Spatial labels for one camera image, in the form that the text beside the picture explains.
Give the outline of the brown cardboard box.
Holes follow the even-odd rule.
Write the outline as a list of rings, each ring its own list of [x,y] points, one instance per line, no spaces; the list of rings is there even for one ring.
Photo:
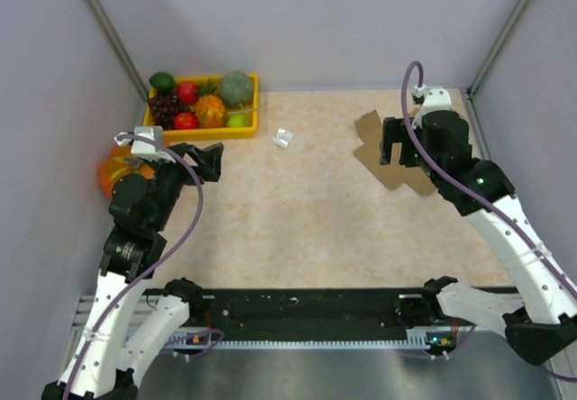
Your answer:
[[[406,185],[423,196],[436,192],[435,186],[421,168],[406,168],[398,163],[401,153],[399,143],[392,145],[391,163],[380,164],[382,120],[376,110],[364,114],[354,122],[354,127],[362,145],[353,152],[353,156],[388,190]]]

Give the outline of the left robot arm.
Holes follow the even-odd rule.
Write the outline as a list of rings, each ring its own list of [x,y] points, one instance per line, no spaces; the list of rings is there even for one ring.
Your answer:
[[[134,399],[160,352],[183,324],[206,316],[203,290],[171,280],[135,332],[133,312],[154,271],[168,256],[161,236],[184,186],[200,188],[221,176],[224,146],[180,143],[160,152],[154,175],[130,174],[113,187],[114,227],[104,244],[96,295],[78,346],[60,378],[44,387],[44,399]]]

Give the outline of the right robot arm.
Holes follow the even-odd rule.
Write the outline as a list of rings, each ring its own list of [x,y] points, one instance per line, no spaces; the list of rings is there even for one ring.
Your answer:
[[[475,158],[469,125],[449,110],[413,119],[388,117],[382,125],[380,163],[421,168],[439,195],[452,204],[490,245],[516,292],[497,294],[453,277],[427,281],[421,314],[430,323],[454,317],[504,338],[525,362],[542,365],[576,340],[576,285],[563,273],[531,226],[502,169]]]

